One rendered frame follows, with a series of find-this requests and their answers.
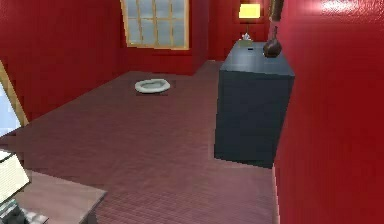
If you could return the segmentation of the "dark blue cabinet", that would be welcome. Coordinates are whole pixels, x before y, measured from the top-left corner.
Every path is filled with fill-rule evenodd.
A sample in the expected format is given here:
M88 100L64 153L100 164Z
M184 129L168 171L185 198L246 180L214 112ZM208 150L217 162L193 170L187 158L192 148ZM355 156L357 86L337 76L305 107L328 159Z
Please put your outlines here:
M284 55L267 58L261 42L235 42L219 70L214 157L271 168L294 79Z

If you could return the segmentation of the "yellow shade table lamp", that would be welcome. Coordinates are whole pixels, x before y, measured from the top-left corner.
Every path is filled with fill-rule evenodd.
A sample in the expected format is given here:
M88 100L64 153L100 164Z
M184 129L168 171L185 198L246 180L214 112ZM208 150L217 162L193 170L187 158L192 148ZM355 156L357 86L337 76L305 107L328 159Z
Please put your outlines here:
M241 4L238 18L246 25L246 31L249 31L249 25L261 17L261 5L258 3Z

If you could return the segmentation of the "brown wooden table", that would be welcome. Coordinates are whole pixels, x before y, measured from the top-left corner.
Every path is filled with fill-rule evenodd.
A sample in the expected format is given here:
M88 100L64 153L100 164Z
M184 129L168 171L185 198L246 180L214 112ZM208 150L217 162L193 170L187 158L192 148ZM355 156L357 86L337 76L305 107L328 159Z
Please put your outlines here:
M22 208L48 217L47 224L98 224L96 208L107 192L35 171L15 198Z

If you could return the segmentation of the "wood framed grid window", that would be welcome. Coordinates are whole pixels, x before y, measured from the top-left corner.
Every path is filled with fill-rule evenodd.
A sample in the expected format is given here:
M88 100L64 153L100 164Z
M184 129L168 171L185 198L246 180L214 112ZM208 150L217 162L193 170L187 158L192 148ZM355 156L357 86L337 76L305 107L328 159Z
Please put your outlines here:
M189 0L120 0L129 48L188 50Z

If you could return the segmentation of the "dark brown round vase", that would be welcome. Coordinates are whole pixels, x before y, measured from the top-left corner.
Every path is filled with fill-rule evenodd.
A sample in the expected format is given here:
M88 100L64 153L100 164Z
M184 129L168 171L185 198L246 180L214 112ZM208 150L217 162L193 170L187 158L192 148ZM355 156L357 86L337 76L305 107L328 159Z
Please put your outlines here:
M277 39L278 27L275 26L272 30L271 38L263 47L263 54L267 58L276 58L282 51L282 45Z

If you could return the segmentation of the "wood framed bright window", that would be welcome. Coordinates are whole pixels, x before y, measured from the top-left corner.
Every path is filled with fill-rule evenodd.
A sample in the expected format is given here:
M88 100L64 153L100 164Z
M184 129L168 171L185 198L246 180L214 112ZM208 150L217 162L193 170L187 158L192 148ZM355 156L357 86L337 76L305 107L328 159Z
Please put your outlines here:
M6 66L0 60L0 137L29 124Z

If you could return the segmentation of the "white shade lamp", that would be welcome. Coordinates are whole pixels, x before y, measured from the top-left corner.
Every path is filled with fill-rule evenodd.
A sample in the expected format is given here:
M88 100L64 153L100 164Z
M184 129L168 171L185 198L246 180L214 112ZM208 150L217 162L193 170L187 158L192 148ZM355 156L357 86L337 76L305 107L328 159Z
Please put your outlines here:
M30 183L17 155L0 148L0 224L47 224L48 217L22 208L15 199Z

